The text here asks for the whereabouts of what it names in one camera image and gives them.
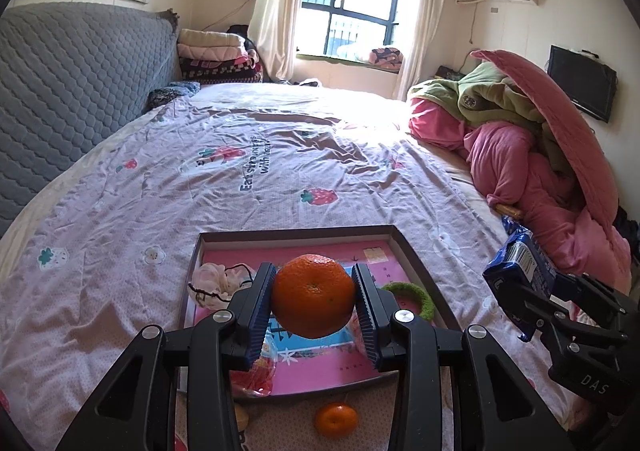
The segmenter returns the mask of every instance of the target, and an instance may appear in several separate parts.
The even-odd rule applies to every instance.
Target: bed
[[[518,339],[481,275],[506,240],[500,219],[461,158],[408,135],[407,114],[365,92],[205,86],[127,123],[44,187],[0,241],[0,391],[33,448],[55,448],[142,327],[177,327],[199,232],[244,229],[395,224],[459,325],[486,326],[568,425],[576,397],[547,377],[539,339]],[[265,146],[270,156],[252,159]],[[316,190],[337,200],[301,200]],[[394,393],[350,394],[362,431],[341,449],[386,449]],[[247,448],[327,449],[305,429],[318,402],[251,407]],[[443,405],[451,449],[446,394]]]

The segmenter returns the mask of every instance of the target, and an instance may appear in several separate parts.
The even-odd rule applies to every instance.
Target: blue snack package
[[[531,231],[507,216],[502,217],[502,225],[509,238],[482,273],[491,291],[495,295],[496,286],[510,279],[549,298],[556,282],[555,266]],[[522,330],[520,339],[531,341],[536,332],[535,325],[512,314],[507,313],[507,316]]]

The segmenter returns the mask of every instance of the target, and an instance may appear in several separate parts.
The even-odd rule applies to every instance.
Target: pink comforter
[[[612,226],[618,191],[609,164],[586,122],[569,98],[542,70],[503,50],[476,51],[511,77],[542,113],[575,171],[575,180],[555,173],[535,151],[524,128],[504,121],[472,130],[444,108],[414,98],[409,127],[414,136],[466,157],[476,188],[490,206],[516,205],[523,223],[562,272],[596,276],[628,293],[628,243]]]

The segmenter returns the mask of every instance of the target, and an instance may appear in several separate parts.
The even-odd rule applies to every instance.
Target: flower print
[[[446,231],[436,229],[431,237],[433,238],[433,250],[440,256],[460,256],[460,247],[451,239],[451,236]]]
[[[166,253],[158,245],[148,247],[144,253],[145,263],[148,265],[160,265],[166,258]]]
[[[297,363],[298,360],[293,356],[296,354],[296,351],[294,350],[289,350],[288,348],[285,348],[283,351],[278,352],[278,355],[280,357],[282,357],[282,361],[283,363],[286,363],[287,366],[290,366],[291,363]]]
[[[52,257],[53,257],[53,252],[49,247],[47,247],[46,249],[43,249],[42,251],[40,251],[40,256],[38,256],[38,261],[40,262],[41,266],[47,265],[47,263],[51,261]]]

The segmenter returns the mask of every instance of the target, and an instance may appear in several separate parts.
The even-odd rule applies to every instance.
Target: white curtain
[[[295,61],[294,35],[302,0],[256,0],[249,38],[274,80],[290,79]]]
[[[424,56],[440,21],[443,3],[444,0],[416,0],[414,34],[402,48],[404,61],[396,79],[394,99],[405,101],[409,88],[418,82]]]

